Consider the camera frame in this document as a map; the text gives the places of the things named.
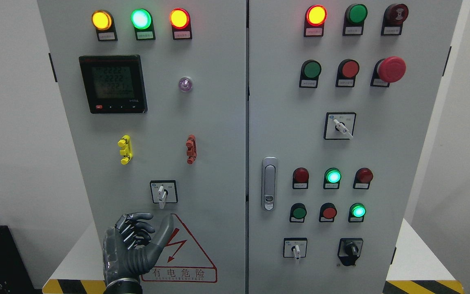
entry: unlit green light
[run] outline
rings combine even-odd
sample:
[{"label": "unlit green light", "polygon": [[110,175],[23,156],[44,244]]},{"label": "unlit green light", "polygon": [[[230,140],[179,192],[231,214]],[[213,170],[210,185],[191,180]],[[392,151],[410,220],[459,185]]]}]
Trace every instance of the unlit green light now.
[{"label": "unlit green light", "polygon": [[149,28],[151,25],[151,15],[144,9],[136,9],[132,12],[132,24],[139,30]]},{"label": "unlit green light", "polygon": [[355,204],[351,207],[351,213],[355,218],[361,218],[366,214],[366,208],[363,204]]},{"label": "unlit green light", "polygon": [[328,180],[328,182],[332,184],[340,181],[340,178],[341,178],[341,175],[338,169],[330,169],[326,172],[326,180]]}]

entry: green push button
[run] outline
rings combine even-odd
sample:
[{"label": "green push button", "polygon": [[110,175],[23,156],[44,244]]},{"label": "green push button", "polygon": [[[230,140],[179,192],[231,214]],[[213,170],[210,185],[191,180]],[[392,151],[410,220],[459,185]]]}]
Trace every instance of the green push button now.
[{"label": "green push button", "polygon": [[298,219],[298,220],[301,220],[301,219],[305,218],[306,214],[307,214],[307,212],[306,212],[306,209],[304,209],[304,208],[299,207],[299,208],[296,208],[295,210],[293,210],[293,217],[295,219]]},{"label": "green push button", "polygon": [[347,9],[347,20],[352,24],[361,24],[366,20],[367,7],[364,4],[354,4]]},{"label": "green push button", "polygon": [[308,60],[304,62],[304,67],[303,67],[303,73],[306,77],[308,78],[316,78],[320,75],[321,72],[321,66],[320,63],[318,63],[315,60]]}]

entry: lcd display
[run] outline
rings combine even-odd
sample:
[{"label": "lcd display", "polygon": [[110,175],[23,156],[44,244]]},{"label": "lcd display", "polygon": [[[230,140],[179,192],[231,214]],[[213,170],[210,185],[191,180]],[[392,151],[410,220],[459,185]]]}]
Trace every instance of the lcd display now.
[{"label": "lcd display", "polygon": [[92,67],[97,99],[135,98],[130,67]]}]

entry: electric shock warning symbol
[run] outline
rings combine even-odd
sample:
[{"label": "electric shock warning symbol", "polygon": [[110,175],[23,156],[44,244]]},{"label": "electric shock warning symbol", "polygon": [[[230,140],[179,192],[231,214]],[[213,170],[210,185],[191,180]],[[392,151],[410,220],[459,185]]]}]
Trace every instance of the electric shock warning symbol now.
[{"label": "electric shock warning symbol", "polygon": [[168,244],[162,250],[157,264],[149,273],[141,276],[143,281],[216,283],[217,267],[188,227],[173,214],[175,229]]}]

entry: yellow indicator light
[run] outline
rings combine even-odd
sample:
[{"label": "yellow indicator light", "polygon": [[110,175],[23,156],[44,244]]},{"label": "yellow indicator light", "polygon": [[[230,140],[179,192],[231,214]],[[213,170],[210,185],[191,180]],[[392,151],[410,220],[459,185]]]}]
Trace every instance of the yellow indicator light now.
[{"label": "yellow indicator light", "polygon": [[326,8],[321,5],[313,5],[308,9],[306,13],[306,20],[312,26],[320,26],[326,21],[328,13]]},{"label": "yellow indicator light", "polygon": [[177,29],[183,29],[190,23],[190,14],[182,8],[176,8],[170,13],[170,24]]},{"label": "yellow indicator light", "polygon": [[95,11],[92,15],[92,23],[99,31],[106,31],[112,26],[112,16],[108,11]]}]

